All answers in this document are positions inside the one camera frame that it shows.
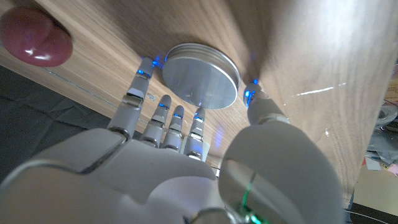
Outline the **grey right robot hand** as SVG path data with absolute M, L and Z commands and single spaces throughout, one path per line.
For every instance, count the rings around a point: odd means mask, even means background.
M 205 112 L 183 152 L 160 146 L 170 98 L 133 138 L 154 71 L 144 58 L 107 128 L 84 131 L 16 167 L 1 183 L 2 223 L 343 223 L 340 181 L 325 155 L 257 83 L 250 125 L 218 174 L 202 161 Z

